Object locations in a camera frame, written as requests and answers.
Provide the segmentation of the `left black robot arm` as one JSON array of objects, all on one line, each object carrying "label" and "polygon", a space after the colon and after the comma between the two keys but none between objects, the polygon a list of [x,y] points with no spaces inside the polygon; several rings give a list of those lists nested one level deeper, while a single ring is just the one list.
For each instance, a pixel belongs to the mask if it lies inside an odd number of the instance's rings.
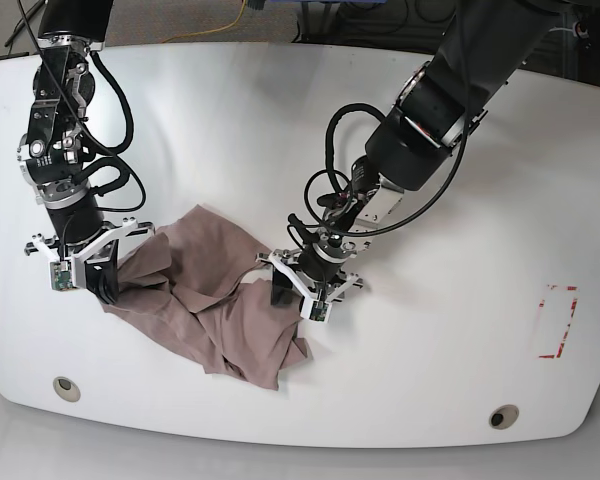
[{"label": "left black robot arm", "polygon": [[[391,225],[384,219],[408,192],[420,190],[449,158],[455,177],[469,136],[485,107],[507,83],[537,42],[568,8],[566,1],[459,1],[434,57],[404,84],[388,113],[365,103],[341,107],[325,132],[325,166],[332,190],[317,199],[322,213],[307,225],[290,215],[287,231],[301,241],[295,250],[262,255],[272,268],[272,306],[299,295],[300,315],[325,322],[333,303],[362,279],[344,264],[377,236],[413,222],[448,189],[447,183],[422,207]],[[349,113],[366,112],[379,122],[350,174],[334,167],[335,129]]]}]

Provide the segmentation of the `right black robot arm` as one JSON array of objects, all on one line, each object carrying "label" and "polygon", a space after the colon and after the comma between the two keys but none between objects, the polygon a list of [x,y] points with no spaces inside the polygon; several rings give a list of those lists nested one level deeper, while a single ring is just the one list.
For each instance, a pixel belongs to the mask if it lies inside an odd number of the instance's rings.
[{"label": "right black robot arm", "polygon": [[[134,137],[129,102],[99,53],[105,42],[110,1],[48,1],[38,31],[29,34],[41,65],[33,80],[34,102],[17,161],[36,200],[46,209],[54,234],[36,234],[26,254],[42,253],[55,291],[87,290],[113,305],[119,296],[118,251],[122,239],[151,235],[139,222],[139,205],[118,208],[121,224],[106,220],[100,198],[140,180],[121,157]],[[117,96],[125,121],[123,140],[99,142],[87,127],[87,108],[100,74]]]}]

